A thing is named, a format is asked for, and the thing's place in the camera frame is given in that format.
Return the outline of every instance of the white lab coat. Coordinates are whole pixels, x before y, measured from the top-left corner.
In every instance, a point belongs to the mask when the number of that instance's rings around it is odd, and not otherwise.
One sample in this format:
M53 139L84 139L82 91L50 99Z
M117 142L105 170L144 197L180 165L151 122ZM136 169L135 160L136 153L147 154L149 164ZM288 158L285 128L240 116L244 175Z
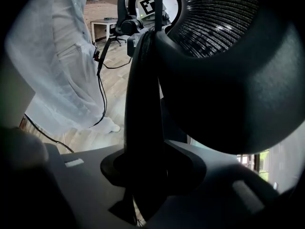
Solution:
M80 41L69 53L59 55L55 46L54 0L30 0L5 42L14 66L36 93L26 114L53 135L72 127L90 128L104 111L93 60L95 47L83 18L86 0L72 0L72 4ZM116 126L109 118L99 125L104 133Z

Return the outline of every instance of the white desk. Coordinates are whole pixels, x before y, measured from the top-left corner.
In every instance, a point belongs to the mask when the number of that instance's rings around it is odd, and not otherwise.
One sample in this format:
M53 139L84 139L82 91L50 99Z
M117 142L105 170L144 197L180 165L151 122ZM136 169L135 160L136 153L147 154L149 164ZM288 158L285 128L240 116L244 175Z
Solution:
M117 21L118 21L117 19L107 20L107 21L104 19L91 21L92 42L95 42L94 25L106 25L106 40L108 40L110 36L110 26L115 25Z

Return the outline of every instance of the light wood flooring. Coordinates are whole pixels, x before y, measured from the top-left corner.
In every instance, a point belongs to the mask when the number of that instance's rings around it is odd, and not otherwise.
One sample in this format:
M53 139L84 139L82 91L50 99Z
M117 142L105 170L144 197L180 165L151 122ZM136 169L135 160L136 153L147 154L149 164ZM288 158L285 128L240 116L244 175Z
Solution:
M106 40L97 42L99 51L102 52L105 43ZM117 67L127 63L129 58L130 57L127 55L127 44L122 42L122 46L120 47L117 42L112 42L104 63L108 67ZM78 131L72 129L63 135L51 135L50 137L65 143L75 152L123 144L125 98L130 65L131 63L122 68L113 70L106 69L105 67L102 68L102 82L108 100L106 116L110 117L121 127L119 132L111 132L103 135L90 130ZM29 122L25 123L23 129L38 136L45 143L53 143L40 134ZM56 146L62 154L69 152L60 144L57 144Z

